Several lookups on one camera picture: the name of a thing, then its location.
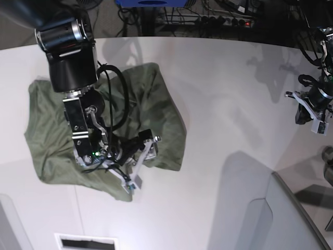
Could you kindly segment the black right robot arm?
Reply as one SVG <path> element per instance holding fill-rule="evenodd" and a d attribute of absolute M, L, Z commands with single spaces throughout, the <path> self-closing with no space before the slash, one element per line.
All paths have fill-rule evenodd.
<path fill-rule="evenodd" d="M 65 116 L 76 158 L 85 166 L 124 165 L 134 154 L 138 164 L 157 156 L 158 138 L 150 130 L 121 140 L 115 130 L 129 116 L 129 88 L 115 66 L 100 65 L 87 11 L 77 1 L 1 1 L 1 14 L 34 30 L 45 53 L 53 89 L 65 95 Z M 105 125 L 105 102 L 95 85 L 102 72 L 114 72 L 124 95 L 124 113 L 118 123 Z"/>

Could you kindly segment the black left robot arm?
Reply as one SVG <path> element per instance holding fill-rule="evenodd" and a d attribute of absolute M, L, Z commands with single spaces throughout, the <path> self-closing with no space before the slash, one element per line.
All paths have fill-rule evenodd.
<path fill-rule="evenodd" d="M 332 1 L 299 1 L 300 9 L 309 29 L 315 31 L 314 40 L 321 57 L 310 60 L 321 71 L 318 79 L 301 74 L 299 82 L 309 87 L 307 92 L 293 92 L 298 102 L 296 124 L 318 124 L 318 133 L 327 128 L 327 115 L 332 115 Z"/>

